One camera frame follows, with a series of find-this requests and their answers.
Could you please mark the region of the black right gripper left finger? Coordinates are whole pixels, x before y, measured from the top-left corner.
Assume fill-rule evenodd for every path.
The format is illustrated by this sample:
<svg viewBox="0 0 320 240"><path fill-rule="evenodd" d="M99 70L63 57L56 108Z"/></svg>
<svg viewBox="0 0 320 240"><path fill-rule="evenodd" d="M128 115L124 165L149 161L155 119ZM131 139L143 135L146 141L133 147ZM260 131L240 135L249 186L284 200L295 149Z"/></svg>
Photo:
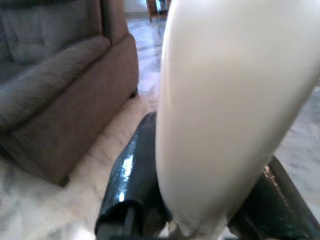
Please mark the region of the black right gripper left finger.
<svg viewBox="0 0 320 240"><path fill-rule="evenodd" d="M156 112L146 114L111 169L97 240L158 240L170 221L156 172Z"/></svg>

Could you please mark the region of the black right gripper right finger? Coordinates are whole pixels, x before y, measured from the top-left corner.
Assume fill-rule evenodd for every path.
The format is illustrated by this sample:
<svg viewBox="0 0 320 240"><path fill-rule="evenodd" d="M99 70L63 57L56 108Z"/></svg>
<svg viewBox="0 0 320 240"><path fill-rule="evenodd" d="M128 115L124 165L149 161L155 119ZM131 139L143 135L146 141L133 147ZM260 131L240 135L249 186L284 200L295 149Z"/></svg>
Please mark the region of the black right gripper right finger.
<svg viewBox="0 0 320 240"><path fill-rule="evenodd" d="M276 157L227 228L241 240L320 238L320 224Z"/></svg>

